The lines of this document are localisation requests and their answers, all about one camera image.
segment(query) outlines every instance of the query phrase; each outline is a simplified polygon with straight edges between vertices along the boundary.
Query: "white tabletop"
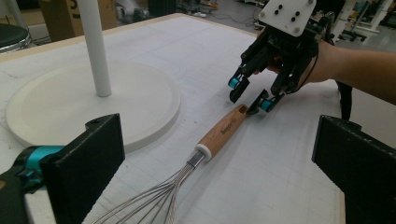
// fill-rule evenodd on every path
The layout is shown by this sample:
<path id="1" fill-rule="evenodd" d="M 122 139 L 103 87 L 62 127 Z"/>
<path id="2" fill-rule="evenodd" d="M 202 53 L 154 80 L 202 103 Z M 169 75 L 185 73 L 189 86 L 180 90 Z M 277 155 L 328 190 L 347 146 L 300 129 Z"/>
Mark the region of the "white tabletop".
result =
<path id="1" fill-rule="evenodd" d="M 163 70 L 180 87 L 181 108 L 170 131 L 126 155 L 87 223 L 185 164 L 196 143 L 235 107 L 227 83 L 254 39 L 253 34 L 183 15 L 107 32 L 107 59 Z M 7 128 L 7 101 L 33 78 L 88 60 L 83 38 L 26 52 L 0 56 L 0 172 L 23 150 Z M 252 77 L 237 103 L 250 105 L 274 78 L 269 71 Z M 344 223 L 341 191 L 311 161 L 321 114 L 339 116 L 338 92 L 331 81 L 308 84 L 284 97 L 271 113 L 248 118 L 223 150 L 183 184 L 176 223 Z M 36 223 L 53 222 L 45 191 L 27 198 Z"/>

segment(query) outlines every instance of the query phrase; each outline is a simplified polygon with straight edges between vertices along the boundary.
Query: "wire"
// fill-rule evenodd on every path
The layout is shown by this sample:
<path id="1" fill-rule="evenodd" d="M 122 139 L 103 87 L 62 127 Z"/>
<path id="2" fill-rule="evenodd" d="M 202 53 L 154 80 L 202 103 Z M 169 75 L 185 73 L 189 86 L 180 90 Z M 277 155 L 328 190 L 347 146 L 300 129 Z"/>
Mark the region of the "wire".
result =
<path id="1" fill-rule="evenodd" d="M 10 25 L 11 23 L 9 22 L 8 16 L 6 16 L 6 20 L 8 22 L 8 25 Z"/>

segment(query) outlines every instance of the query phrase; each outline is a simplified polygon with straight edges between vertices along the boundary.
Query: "whisk handle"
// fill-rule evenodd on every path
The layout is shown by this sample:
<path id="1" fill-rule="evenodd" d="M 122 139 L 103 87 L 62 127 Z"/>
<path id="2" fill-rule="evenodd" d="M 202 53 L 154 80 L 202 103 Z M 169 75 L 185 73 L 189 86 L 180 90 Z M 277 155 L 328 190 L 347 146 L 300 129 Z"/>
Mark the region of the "whisk handle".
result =
<path id="1" fill-rule="evenodd" d="M 248 115 L 247 111 L 246 105 L 239 105 L 229 112 L 199 141 L 195 150 L 203 152 L 206 161 L 216 156 L 241 126 Z"/>

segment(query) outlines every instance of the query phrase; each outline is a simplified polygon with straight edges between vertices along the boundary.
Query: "white stand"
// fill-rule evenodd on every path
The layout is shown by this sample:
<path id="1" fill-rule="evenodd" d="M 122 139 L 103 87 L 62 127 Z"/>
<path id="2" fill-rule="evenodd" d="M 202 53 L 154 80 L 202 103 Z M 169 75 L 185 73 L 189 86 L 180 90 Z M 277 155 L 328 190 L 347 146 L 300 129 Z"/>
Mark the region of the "white stand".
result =
<path id="1" fill-rule="evenodd" d="M 365 24 L 366 26 L 357 26 L 358 29 L 365 30 L 365 31 L 370 31 L 374 33 L 379 33 L 378 30 L 376 30 L 376 27 L 379 25 L 379 23 L 384 20 L 385 16 L 387 16 L 388 13 L 388 8 L 390 4 L 392 3 L 392 0 L 385 0 L 381 6 L 379 7 L 378 11 L 375 13 L 375 16 L 371 20 L 369 24 Z"/>
<path id="2" fill-rule="evenodd" d="M 180 106 L 177 84 L 162 71 L 143 64 L 110 63 L 107 69 L 97 2 L 78 2 L 91 66 L 68 66 L 28 83 L 8 103 L 7 125 L 26 147 L 64 146 L 84 132 L 86 122 L 120 113 L 125 151 L 139 149 L 164 134 L 176 120 Z"/>

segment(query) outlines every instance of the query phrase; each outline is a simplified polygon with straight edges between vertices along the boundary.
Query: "floor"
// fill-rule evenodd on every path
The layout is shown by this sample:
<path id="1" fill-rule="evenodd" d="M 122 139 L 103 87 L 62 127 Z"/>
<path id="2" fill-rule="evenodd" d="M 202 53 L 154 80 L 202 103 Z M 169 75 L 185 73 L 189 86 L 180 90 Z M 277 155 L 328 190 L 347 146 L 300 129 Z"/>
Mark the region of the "floor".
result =
<path id="1" fill-rule="evenodd" d="M 202 8 L 206 14 L 206 19 L 209 21 L 218 22 L 224 25 L 232 26 L 241 30 L 252 33 L 258 33 L 253 22 L 258 18 L 260 9 L 253 3 L 245 3 L 244 1 L 234 0 L 218 0 L 219 4 L 217 10 L 212 10 L 207 13 L 206 8 Z M 384 26 L 378 26 L 379 34 L 367 32 L 363 30 L 356 30 L 356 32 L 367 35 L 364 42 L 356 39 L 353 42 L 348 40 L 339 40 L 336 45 L 348 49 L 369 49 L 396 52 L 396 30 Z"/>

